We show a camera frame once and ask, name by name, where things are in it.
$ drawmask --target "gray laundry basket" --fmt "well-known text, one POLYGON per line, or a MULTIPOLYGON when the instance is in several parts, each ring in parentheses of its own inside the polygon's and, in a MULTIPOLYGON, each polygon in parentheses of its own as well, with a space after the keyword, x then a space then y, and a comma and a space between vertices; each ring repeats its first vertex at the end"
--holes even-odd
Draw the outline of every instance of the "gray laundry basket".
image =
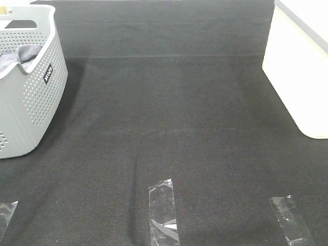
POLYGON ((0 159, 32 151, 43 137, 63 94, 67 69, 54 22, 55 8, 29 5, 7 8, 2 20, 32 20, 36 28, 0 30, 1 54, 17 45, 44 45, 25 71, 12 63, 0 73, 0 159))

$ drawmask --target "black backdrop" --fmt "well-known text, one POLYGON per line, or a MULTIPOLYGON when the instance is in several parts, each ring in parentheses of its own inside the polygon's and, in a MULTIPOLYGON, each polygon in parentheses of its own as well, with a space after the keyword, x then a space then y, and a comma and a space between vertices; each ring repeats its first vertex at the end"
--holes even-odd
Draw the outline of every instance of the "black backdrop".
POLYGON ((328 142, 261 69, 273 0, 36 3, 69 76, 37 149, 0 160, 3 245, 150 245, 148 186, 170 177, 181 246, 287 245, 268 199, 289 194, 325 245, 328 142))

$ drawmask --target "clear tape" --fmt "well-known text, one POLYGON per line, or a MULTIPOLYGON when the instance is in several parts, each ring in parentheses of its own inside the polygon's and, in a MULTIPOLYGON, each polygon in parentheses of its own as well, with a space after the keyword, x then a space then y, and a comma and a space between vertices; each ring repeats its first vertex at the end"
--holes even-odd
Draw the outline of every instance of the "clear tape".
POLYGON ((0 242, 2 241, 18 201, 13 203, 0 203, 0 242))
POLYGON ((171 179, 149 187, 151 246, 180 246, 171 179))
POLYGON ((316 246, 291 196, 269 200, 289 246, 316 246))

